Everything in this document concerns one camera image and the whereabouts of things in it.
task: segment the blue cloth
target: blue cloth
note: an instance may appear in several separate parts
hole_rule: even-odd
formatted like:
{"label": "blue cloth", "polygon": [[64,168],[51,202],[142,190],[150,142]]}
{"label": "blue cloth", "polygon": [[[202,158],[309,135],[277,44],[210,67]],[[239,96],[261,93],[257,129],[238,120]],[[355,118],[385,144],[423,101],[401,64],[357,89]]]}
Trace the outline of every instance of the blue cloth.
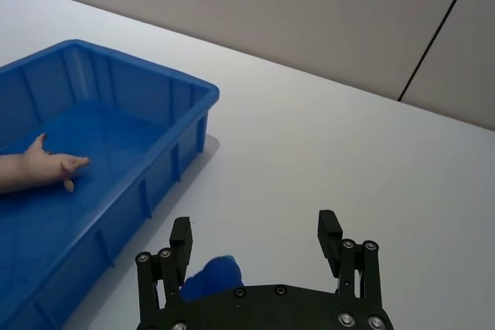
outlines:
{"label": "blue cloth", "polygon": [[194,301],[240,286],[243,286],[241,269],[234,257],[226,255],[213,258],[200,272],[188,278],[180,296],[184,301]]}

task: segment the gray wall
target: gray wall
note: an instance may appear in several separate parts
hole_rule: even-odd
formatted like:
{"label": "gray wall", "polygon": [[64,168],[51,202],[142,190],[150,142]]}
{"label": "gray wall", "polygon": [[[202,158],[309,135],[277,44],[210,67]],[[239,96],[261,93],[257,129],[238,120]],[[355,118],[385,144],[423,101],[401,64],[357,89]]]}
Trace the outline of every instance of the gray wall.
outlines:
{"label": "gray wall", "polygon": [[495,129],[495,0],[459,0],[404,102]]}
{"label": "gray wall", "polygon": [[78,1],[397,99],[452,0]]}

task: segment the hand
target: hand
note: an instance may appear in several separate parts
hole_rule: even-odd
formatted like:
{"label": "hand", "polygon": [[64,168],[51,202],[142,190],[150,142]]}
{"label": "hand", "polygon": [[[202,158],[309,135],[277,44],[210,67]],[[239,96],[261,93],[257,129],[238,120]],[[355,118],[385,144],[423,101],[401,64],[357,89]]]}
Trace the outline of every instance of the hand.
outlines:
{"label": "hand", "polygon": [[39,135],[24,153],[31,186],[63,181],[65,189],[74,191],[74,183],[70,180],[73,173],[82,166],[89,165],[89,158],[80,158],[67,154],[52,154],[43,150],[46,134]]}

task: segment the blue plastic bin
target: blue plastic bin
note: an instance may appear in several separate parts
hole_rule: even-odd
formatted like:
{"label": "blue plastic bin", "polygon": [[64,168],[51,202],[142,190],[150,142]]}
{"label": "blue plastic bin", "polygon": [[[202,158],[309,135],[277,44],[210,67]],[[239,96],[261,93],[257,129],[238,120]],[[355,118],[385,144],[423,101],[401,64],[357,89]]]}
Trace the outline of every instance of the blue plastic bin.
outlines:
{"label": "blue plastic bin", "polygon": [[0,195],[0,329],[60,326],[203,150],[212,84],[78,40],[0,69],[0,155],[88,156],[74,179]]}

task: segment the table surface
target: table surface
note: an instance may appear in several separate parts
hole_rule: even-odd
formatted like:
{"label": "table surface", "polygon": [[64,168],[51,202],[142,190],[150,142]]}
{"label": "table surface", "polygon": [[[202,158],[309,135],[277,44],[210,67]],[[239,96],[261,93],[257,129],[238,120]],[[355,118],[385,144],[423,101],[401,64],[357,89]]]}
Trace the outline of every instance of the table surface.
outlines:
{"label": "table surface", "polygon": [[84,39],[221,91],[205,154],[65,328],[135,328],[134,256],[167,246],[177,216],[193,224],[190,274],[230,253],[245,284],[334,291],[320,209],[380,244],[396,329],[493,327],[495,133],[70,0],[0,6],[0,64]]}

